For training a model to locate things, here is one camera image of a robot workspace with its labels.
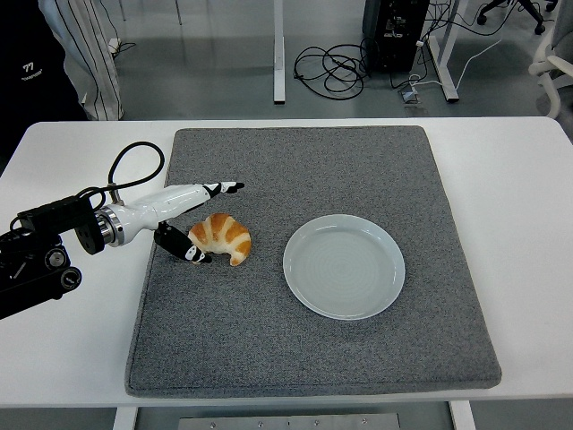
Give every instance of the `black cable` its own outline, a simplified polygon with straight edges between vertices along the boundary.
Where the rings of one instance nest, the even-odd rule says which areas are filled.
[[[350,100],[362,93],[364,88],[364,79],[370,76],[372,67],[366,63],[368,50],[365,43],[371,41],[375,48],[371,53],[371,61],[374,62],[378,59],[378,44],[374,39],[363,39],[360,45],[354,44],[341,44],[323,49],[321,47],[307,47],[296,58],[294,65],[294,77],[300,81],[306,88],[313,93],[331,100]],[[335,52],[343,48],[357,48],[360,55],[359,58],[354,58],[345,54]],[[315,75],[308,76],[300,73],[300,63],[309,58],[319,58],[321,60],[322,70]],[[321,92],[314,89],[309,82],[323,79],[322,86],[326,92]],[[341,84],[342,88],[335,88],[336,84]],[[348,92],[354,90],[355,92],[346,96]]]
[[[112,164],[111,168],[109,169],[109,174],[107,175],[107,182],[109,184],[113,184],[114,183],[114,173],[115,170],[117,169],[117,166],[119,165],[119,162],[121,161],[122,157],[131,149],[136,148],[138,146],[149,146],[150,148],[154,149],[158,155],[159,155],[159,165],[158,167],[155,169],[155,171],[153,173],[151,173],[150,175],[147,175],[146,177],[142,178],[142,179],[138,179],[136,181],[132,181],[132,182],[128,182],[125,184],[120,184],[120,185],[108,185],[105,187],[97,187],[97,186],[90,186],[88,188],[85,188],[83,190],[81,190],[79,193],[76,194],[76,197],[78,198],[90,198],[96,194],[101,194],[102,199],[101,202],[94,208],[94,211],[97,211],[98,209],[100,209],[104,203],[106,202],[106,195],[105,192],[107,191],[114,191],[114,190],[121,190],[124,188],[129,188],[132,186],[136,186],[136,185],[140,185],[143,184],[145,182],[150,181],[151,179],[153,179],[155,176],[157,176],[159,174],[159,172],[163,169],[163,167],[165,166],[165,155],[163,154],[163,151],[159,148],[159,146],[157,146],[155,143],[151,143],[151,142],[134,142],[131,143],[130,145],[127,145],[115,158],[114,163]]]

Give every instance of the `white table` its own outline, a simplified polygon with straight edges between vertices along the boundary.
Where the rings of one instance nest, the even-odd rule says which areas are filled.
[[[249,410],[261,405],[332,408],[406,400],[572,397],[573,147],[548,118],[39,124],[26,133],[0,178],[0,225],[7,231],[19,211],[105,185],[115,156],[131,142],[155,142],[168,159],[175,131],[186,127],[339,125],[425,129],[502,368],[498,386],[306,399],[130,397],[124,369],[152,235],[143,232],[129,245],[91,256],[73,232],[66,232],[64,244],[83,282],[59,301],[0,321],[0,407],[120,407],[118,419],[125,412],[129,421],[139,406]],[[117,182],[146,176],[156,165],[153,150],[129,152]],[[132,201],[161,188],[164,178],[165,170],[121,195]]]

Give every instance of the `chair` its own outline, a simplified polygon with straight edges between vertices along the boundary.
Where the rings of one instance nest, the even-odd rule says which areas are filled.
[[[529,73],[538,76],[551,108],[547,116],[555,118],[561,110],[558,88],[573,85],[573,0],[561,0],[555,26],[543,37]]]
[[[485,16],[486,12],[489,12],[491,9],[499,6],[503,2],[509,3],[509,1],[510,0],[493,0],[491,3],[487,4],[482,10],[480,10],[480,14],[477,17],[477,23],[479,25],[484,25],[485,22],[487,21],[487,16]],[[550,12],[553,9],[555,9],[555,6],[557,5],[558,1],[559,0],[548,0],[546,10]],[[524,7],[524,9],[528,11],[529,14],[533,16],[534,19],[537,21],[537,26],[535,27],[535,34],[542,34],[545,31],[545,27],[543,26],[543,17],[541,16],[541,14],[539,14],[539,12],[537,12],[537,9],[535,9],[535,6],[533,5],[533,3],[531,3],[531,0],[517,0],[517,2],[520,3]]]

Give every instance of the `computer tower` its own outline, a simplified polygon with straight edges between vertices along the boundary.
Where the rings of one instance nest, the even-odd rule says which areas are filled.
[[[430,0],[366,0],[362,31],[371,71],[409,72]]]

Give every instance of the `white plate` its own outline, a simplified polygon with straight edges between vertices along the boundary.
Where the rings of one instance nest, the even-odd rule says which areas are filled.
[[[388,308],[406,270],[392,237],[367,219],[327,215],[307,222],[286,244],[283,270],[305,306],[337,320],[361,320]]]

